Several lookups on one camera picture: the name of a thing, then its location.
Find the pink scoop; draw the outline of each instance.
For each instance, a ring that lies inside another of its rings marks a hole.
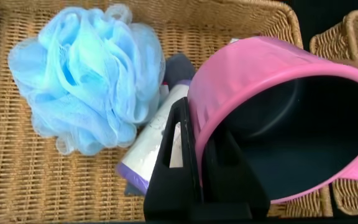
[[[270,37],[238,40],[218,50],[197,71],[188,92],[198,170],[201,170],[204,147],[213,131],[239,105],[280,83],[321,75],[358,83],[358,69],[319,58]],[[272,200],[272,203],[301,197],[337,178],[358,180],[358,156],[315,187]]]

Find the wicker tray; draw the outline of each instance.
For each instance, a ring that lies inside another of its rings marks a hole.
[[[343,22],[314,36],[310,51],[320,57],[350,59],[358,63],[358,11],[352,11]],[[337,180],[333,188],[339,209],[348,215],[358,215],[358,181]]]
[[[136,21],[158,32],[166,57],[184,52],[198,68],[233,38],[268,35],[302,48],[294,12],[279,2],[177,0],[126,2]],[[38,31],[65,6],[107,8],[94,0],[0,1],[0,222],[142,220],[142,197],[125,197],[114,166],[126,149],[97,156],[61,156],[54,139],[33,132],[31,112],[7,66],[9,50]],[[274,205],[275,217],[330,214],[327,189]]]

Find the wicker basket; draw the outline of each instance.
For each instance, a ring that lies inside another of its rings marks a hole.
[[[310,42],[311,53],[328,59],[350,59],[358,63],[358,11],[352,11],[342,23],[316,35]],[[358,215],[358,181],[337,180],[334,198],[348,215]]]
[[[0,1],[0,222],[142,220],[143,198],[125,197],[114,166],[126,149],[61,156],[54,139],[33,132],[31,112],[7,66],[9,50],[65,6],[107,8],[103,0]],[[166,57],[184,52],[198,68],[233,38],[268,35],[302,48],[298,21],[285,4],[253,0],[127,1],[135,20],[152,25]],[[275,217],[330,214],[327,189],[274,205]]]

